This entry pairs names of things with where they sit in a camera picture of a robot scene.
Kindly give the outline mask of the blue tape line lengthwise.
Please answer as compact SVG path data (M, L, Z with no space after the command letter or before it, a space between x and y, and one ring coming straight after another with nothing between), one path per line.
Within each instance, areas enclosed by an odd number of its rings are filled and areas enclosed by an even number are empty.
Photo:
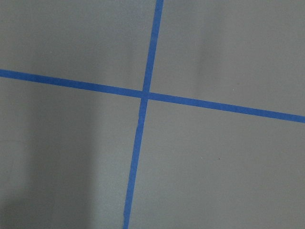
M154 16L152 21L153 24L151 30L150 44L149 44L147 62L145 67L142 96L141 96L139 112L138 112L138 124L135 132L131 164L130 164L130 172L129 172L128 184L126 189L124 211L123 211L123 223L122 223L123 229L127 229L129 227L129 222L131 217L135 181L136 181L137 168L138 168L140 151L141 151L142 135L143 135L144 124L146 119L148 96L149 96L151 81L153 76L153 67L154 67L156 48L159 37L162 11L163 11L163 1L157 0L155 3Z

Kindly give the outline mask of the blue tape line crosswise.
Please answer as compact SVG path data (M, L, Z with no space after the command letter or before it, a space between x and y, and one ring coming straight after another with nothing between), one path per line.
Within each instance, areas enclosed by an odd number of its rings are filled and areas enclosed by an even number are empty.
M36 75L30 73L22 73L22 72L15 72L15 71L1 69L0 76L3 78L69 87L69 88L94 91L100 93L123 95L134 98L147 97L149 100L154 100L154 101L167 102L173 104L183 104L188 106L196 106L196 107L202 107L202 108L208 108L208 109L214 109L214 110L220 110L220 111L226 111L232 113L292 121L298 123L305 122L305 117L302 115L287 114L287 113L281 113L281 112L275 112L269 110L231 105L231 104L222 104L222 103L197 100L192 98L185 98L185 97L166 95L166 94L158 94L158 93L145 94L144 92L139 90L107 86L96 83L81 82L75 80L68 80L68 79L62 79L56 77L48 77L48 76L42 76L42 75Z

